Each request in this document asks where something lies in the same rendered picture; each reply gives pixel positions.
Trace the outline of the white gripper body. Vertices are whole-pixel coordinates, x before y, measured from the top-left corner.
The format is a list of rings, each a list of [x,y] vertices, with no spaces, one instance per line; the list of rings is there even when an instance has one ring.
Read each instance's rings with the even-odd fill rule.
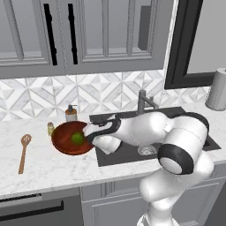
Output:
[[[107,123],[99,123],[99,124],[88,124],[84,129],[84,135],[87,137],[91,134],[94,136],[101,136],[111,134],[113,131],[111,130],[112,122]]]

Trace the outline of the green lime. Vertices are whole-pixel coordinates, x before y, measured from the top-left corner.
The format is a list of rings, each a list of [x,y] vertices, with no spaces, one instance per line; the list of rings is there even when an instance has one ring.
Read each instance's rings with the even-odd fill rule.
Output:
[[[84,135],[82,132],[75,132],[72,135],[72,142],[75,145],[82,145],[84,143]]]

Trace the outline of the brown wooden bowl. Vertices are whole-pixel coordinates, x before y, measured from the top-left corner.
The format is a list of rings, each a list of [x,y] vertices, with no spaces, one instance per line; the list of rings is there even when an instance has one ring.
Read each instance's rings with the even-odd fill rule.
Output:
[[[90,151],[94,146],[84,136],[82,145],[75,145],[72,142],[72,135],[75,132],[82,132],[87,124],[80,121],[71,121],[60,124],[52,133],[51,141],[53,146],[63,154],[81,155]]]

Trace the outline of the dark grey sink basin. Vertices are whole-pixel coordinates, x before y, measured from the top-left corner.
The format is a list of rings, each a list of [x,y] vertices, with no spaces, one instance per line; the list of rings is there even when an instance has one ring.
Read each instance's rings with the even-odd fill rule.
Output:
[[[158,109],[157,111],[164,113],[169,118],[173,118],[179,114],[185,113],[185,110],[182,107],[163,108]],[[92,116],[90,115],[89,119],[92,123],[100,123],[101,121],[107,120],[108,118],[112,117],[114,114],[116,113]],[[118,114],[120,118],[129,118],[137,116],[136,111],[119,112]],[[208,152],[222,148],[208,135],[203,149],[204,151]],[[113,154],[104,154],[102,150],[98,147],[95,147],[95,151],[99,167],[128,162],[145,161],[149,159],[156,159],[157,157],[155,153],[149,155],[140,155],[138,153],[138,147],[131,146],[124,142],[121,142],[119,149]]]

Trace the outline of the grey sink faucet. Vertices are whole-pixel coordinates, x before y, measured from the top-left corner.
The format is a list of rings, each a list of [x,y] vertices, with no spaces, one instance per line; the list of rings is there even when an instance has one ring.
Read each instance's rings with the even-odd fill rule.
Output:
[[[137,114],[142,115],[145,110],[145,104],[147,103],[150,107],[153,107],[154,109],[158,109],[159,106],[154,102],[153,97],[146,97],[146,90],[140,89],[139,90],[139,98],[138,98],[138,109]]]

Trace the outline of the grey lower cabinet door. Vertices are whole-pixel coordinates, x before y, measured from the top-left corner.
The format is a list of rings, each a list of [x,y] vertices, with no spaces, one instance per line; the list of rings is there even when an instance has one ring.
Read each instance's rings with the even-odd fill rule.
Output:
[[[203,183],[187,189],[172,210],[179,226],[203,226],[226,182],[226,164],[217,164]],[[84,226],[136,226],[147,203],[138,191],[139,178],[80,188]]]

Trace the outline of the grey cabinet door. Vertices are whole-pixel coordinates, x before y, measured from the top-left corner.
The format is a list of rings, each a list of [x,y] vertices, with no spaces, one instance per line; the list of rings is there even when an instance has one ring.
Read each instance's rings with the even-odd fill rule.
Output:
[[[52,64],[43,4],[49,4],[57,65]],[[0,79],[65,73],[59,0],[0,0]]]
[[[187,189],[172,210],[179,226],[203,226],[226,182],[226,164],[217,164],[203,183]],[[80,188],[84,226],[136,226],[147,203],[138,191],[139,178]]]
[[[73,4],[78,64],[73,64]],[[69,73],[158,70],[164,66],[174,0],[69,0]]]

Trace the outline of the grey upper cabinet door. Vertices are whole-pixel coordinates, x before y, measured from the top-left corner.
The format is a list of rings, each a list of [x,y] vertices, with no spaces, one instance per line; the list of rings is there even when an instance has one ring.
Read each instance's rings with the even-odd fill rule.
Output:
[[[52,64],[43,4],[49,4],[57,65]],[[65,73],[59,0],[0,0],[0,79]]]
[[[73,4],[78,64],[73,64]],[[158,70],[164,66],[174,0],[69,0],[69,73]]]

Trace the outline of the soap dispenser bottle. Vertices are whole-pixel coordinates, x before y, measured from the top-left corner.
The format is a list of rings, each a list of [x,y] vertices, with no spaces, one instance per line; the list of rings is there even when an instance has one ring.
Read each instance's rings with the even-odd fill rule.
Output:
[[[77,110],[75,109],[74,105],[68,105],[68,109],[65,111],[65,119],[67,122],[78,120]]]

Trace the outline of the wooden slotted spoon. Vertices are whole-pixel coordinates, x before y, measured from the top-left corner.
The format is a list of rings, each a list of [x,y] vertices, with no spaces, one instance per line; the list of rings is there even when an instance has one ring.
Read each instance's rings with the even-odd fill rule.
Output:
[[[30,143],[31,139],[32,139],[32,136],[30,134],[25,134],[21,138],[21,144],[22,144],[23,150],[22,150],[22,155],[20,158],[19,174],[22,174],[24,171],[25,158],[26,158],[26,147]]]

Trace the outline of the grey dishwasher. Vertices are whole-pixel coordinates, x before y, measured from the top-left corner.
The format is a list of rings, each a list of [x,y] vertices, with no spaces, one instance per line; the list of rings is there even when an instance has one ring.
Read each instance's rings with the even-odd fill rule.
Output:
[[[79,189],[0,199],[0,226],[84,226]]]

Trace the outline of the grey paper towel roll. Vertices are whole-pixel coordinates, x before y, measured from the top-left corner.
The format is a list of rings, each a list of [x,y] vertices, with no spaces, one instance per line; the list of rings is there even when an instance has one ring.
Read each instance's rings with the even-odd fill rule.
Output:
[[[226,110],[226,68],[216,70],[207,95],[206,106],[215,111]]]

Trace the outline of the black window frame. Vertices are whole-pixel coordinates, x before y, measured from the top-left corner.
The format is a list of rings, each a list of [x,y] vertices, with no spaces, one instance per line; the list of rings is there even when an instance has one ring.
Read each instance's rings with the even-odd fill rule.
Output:
[[[209,87],[226,67],[226,0],[178,0],[165,89]]]

